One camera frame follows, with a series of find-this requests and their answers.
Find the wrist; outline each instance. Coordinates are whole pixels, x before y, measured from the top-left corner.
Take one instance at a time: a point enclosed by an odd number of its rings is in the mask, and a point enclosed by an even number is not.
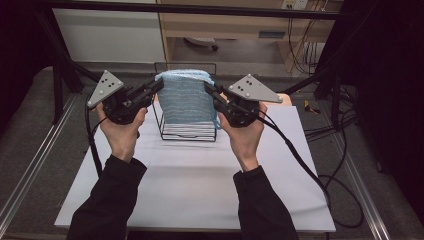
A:
[[[134,151],[112,150],[112,155],[126,163],[130,163],[134,156]]]
[[[259,167],[258,159],[255,157],[239,159],[243,172],[248,172]]]

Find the metal rail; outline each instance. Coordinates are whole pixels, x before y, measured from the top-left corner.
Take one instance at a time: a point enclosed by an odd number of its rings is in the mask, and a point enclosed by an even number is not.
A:
[[[63,129],[68,117],[70,116],[74,103],[78,98],[78,94],[72,94],[68,99],[65,107],[64,113],[59,121],[53,125],[38,149],[37,153],[33,157],[31,163],[26,169],[25,173],[22,175],[19,183],[16,185],[6,204],[0,212],[0,239],[2,239],[7,228],[9,227],[10,222],[18,211],[19,206],[24,200],[28,190],[30,189],[32,183],[34,182],[35,177],[41,169],[41,166],[44,163],[44,160],[47,158],[51,148],[56,142],[57,137]]]
[[[327,104],[319,103],[320,109],[324,115],[325,120],[328,124],[331,124],[330,120],[330,109]],[[343,137],[340,132],[332,134],[332,137],[337,145],[337,150],[339,151],[340,156],[343,154]],[[368,189],[362,180],[361,174],[357,170],[352,156],[349,154],[349,150],[346,152],[345,160],[345,170],[349,176],[352,187],[355,190],[355,193],[364,208],[364,214],[368,221],[368,225],[371,229],[371,232],[374,235],[375,239],[378,240],[389,240],[390,235],[386,229],[386,226],[381,219],[380,213],[377,210],[377,207],[372,200]]]
[[[224,6],[180,5],[180,4],[149,4],[149,3],[122,3],[122,2],[94,2],[70,0],[38,0],[42,7],[60,9],[80,9],[99,11],[123,12],[154,12],[154,13],[185,13],[207,15],[230,15],[272,18],[301,18],[323,20],[355,20],[359,16],[352,13],[331,11],[301,11],[267,8],[242,8]]]

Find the stack of cloths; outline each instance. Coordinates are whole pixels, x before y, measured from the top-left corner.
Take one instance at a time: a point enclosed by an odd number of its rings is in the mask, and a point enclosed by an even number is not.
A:
[[[164,88],[158,92],[165,123],[192,124],[213,122],[218,128],[212,97],[206,93],[204,82],[214,84],[202,70],[170,70],[156,75],[163,79]]]

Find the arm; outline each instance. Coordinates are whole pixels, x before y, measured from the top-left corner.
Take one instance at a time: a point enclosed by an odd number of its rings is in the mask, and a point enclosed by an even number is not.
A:
[[[260,103],[260,109],[266,112],[267,107]],[[272,189],[256,157],[263,123],[255,121],[245,128],[232,128],[223,114],[219,113],[219,118],[243,170],[234,175],[243,239],[298,239],[290,213]]]
[[[128,164],[111,155],[90,197],[75,211],[67,239],[125,239],[146,170],[136,159]]]
[[[102,104],[97,107],[104,119]],[[134,122],[116,125],[105,120],[100,127],[112,149],[103,172],[90,197],[75,211],[67,239],[125,239],[126,223],[135,207],[138,185],[147,168],[133,158],[137,130],[144,122],[146,109]]]

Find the black sleeve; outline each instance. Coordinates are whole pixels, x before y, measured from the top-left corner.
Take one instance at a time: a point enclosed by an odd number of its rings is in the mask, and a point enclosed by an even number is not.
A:
[[[243,240],[298,239],[290,213],[261,166],[234,175]]]
[[[134,158],[128,164],[111,155],[90,197],[75,211],[67,239],[125,239],[146,170]]]

